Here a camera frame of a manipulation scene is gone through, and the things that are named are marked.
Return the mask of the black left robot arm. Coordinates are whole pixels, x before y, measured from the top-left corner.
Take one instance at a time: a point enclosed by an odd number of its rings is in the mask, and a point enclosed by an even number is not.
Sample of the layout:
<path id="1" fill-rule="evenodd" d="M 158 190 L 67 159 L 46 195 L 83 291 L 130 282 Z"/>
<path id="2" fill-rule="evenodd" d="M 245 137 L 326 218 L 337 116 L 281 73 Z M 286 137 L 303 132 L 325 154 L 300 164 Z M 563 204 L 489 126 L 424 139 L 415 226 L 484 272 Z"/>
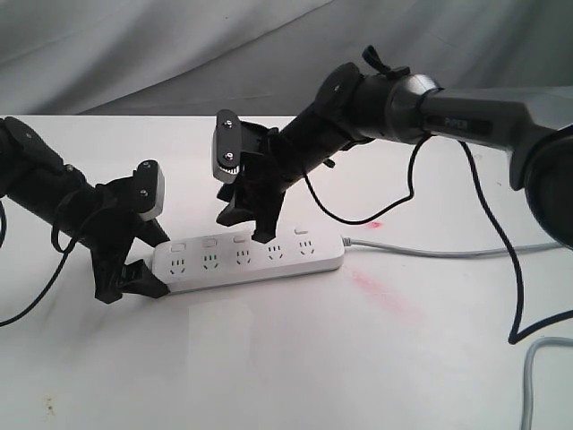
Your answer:
<path id="1" fill-rule="evenodd" d="M 96 299 L 111 304 L 125 294 L 161 298 L 168 286 L 138 260 L 127 263 L 133 241 L 156 247 L 169 237 L 158 223 L 165 178 L 154 159 L 130 176 L 90 185 L 21 120 L 1 120 L 1 194 L 48 223 L 53 247 L 60 234 L 90 250 Z"/>

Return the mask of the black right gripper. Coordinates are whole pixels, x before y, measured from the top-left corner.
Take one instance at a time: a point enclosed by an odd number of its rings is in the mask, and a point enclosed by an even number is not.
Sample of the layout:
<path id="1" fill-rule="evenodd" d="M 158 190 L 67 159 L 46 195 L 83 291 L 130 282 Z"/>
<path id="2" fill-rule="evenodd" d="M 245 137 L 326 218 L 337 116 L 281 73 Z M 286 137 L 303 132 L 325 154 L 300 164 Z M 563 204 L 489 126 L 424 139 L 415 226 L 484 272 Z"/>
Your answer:
<path id="1" fill-rule="evenodd" d="M 276 237 L 286 191 L 279 164 L 271 154 L 271 139 L 278 129 L 241 121 L 240 170 L 235 181 L 220 187 L 217 198 L 227 202 L 216 222 L 224 227 L 255 220 L 252 240 L 267 244 Z"/>

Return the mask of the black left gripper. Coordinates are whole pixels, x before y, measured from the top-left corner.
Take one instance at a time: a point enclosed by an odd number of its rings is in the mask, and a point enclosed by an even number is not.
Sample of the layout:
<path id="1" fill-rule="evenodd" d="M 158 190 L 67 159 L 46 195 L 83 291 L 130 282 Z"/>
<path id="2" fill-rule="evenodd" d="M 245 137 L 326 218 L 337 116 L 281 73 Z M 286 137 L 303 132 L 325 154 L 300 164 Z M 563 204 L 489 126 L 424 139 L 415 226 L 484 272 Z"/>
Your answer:
<path id="1" fill-rule="evenodd" d="M 150 298 L 166 296 L 169 287 L 145 262 L 126 264 L 133 241 L 160 245 L 169 236 L 157 219 L 143 221 L 133 210 L 133 179 L 125 177 L 97 185 L 103 201 L 86 228 L 95 281 L 95 298 L 111 304 L 133 294 Z"/>

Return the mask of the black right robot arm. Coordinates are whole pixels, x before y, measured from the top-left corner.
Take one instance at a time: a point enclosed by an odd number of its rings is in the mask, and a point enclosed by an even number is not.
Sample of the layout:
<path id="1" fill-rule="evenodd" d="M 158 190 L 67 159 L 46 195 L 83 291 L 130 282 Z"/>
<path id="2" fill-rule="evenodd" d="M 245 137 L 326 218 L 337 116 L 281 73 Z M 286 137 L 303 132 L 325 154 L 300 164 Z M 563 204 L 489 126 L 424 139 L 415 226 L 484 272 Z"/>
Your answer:
<path id="1" fill-rule="evenodd" d="M 222 109 L 212 139 L 212 170 L 225 203 L 219 225 L 251 221 L 254 237 L 276 234 L 286 191 L 334 154 L 377 139 L 417 145 L 433 136 L 483 145 L 509 157 L 509 185 L 523 191 L 540 227 L 572 244 L 572 89 L 448 90 L 406 66 L 336 68 L 312 103 L 282 129 L 241 120 Z"/>

